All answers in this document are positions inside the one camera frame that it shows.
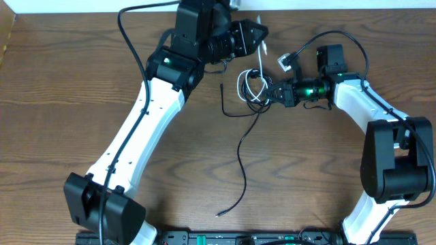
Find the cardboard box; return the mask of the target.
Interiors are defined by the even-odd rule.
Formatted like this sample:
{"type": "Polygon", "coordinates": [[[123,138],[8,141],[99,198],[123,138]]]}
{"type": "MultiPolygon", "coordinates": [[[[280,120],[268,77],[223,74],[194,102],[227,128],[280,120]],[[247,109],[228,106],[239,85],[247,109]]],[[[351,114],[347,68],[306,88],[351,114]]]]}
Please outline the cardboard box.
{"type": "Polygon", "coordinates": [[[0,63],[2,65],[7,45],[11,38],[12,29],[16,21],[16,13],[4,0],[1,0],[0,8],[0,63]]]}

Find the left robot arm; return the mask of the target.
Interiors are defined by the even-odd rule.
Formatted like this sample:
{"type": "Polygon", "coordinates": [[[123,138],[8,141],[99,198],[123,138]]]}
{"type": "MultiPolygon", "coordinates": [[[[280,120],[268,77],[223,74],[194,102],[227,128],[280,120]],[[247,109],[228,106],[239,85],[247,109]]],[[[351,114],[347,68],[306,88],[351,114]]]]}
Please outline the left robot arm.
{"type": "Polygon", "coordinates": [[[268,35],[258,21],[233,20],[238,1],[177,1],[176,23],[146,62],[138,97],[113,141],[86,174],[63,186],[72,221],[92,244],[152,244],[157,236],[135,201],[160,137],[204,77],[207,64],[253,54],[268,35]]]}

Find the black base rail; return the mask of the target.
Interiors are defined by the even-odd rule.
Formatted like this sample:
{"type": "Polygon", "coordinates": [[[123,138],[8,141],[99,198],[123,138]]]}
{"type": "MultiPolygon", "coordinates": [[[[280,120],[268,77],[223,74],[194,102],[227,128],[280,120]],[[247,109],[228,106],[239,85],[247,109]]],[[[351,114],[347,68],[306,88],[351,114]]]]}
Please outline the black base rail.
{"type": "MultiPolygon", "coordinates": [[[[306,229],[292,233],[207,233],[188,231],[158,231],[154,245],[237,245],[266,244],[275,241],[286,241],[286,244],[296,244],[301,240],[310,244],[349,244],[340,233],[306,229]]],[[[97,234],[82,232],[76,234],[76,245],[99,244],[97,234]]],[[[377,242],[371,244],[383,245],[418,245],[415,233],[384,233],[377,242]]]]}

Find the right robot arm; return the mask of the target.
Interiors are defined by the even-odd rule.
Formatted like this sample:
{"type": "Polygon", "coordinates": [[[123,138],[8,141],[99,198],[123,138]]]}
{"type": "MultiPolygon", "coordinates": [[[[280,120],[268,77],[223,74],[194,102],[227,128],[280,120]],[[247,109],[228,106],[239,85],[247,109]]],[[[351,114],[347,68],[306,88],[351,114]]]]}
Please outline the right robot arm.
{"type": "Polygon", "coordinates": [[[363,75],[349,72],[340,44],[317,48],[316,78],[304,78],[296,52],[278,59],[293,76],[264,91],[287,108],[299,102],[328,100],[347,113],[365,134],[360,164],[363,193],[341,222],[334,244],[376,244],[400,209],[419,208],[435,196],[432,125],[425,117],[396,110],[370,87],[363,75]]]}

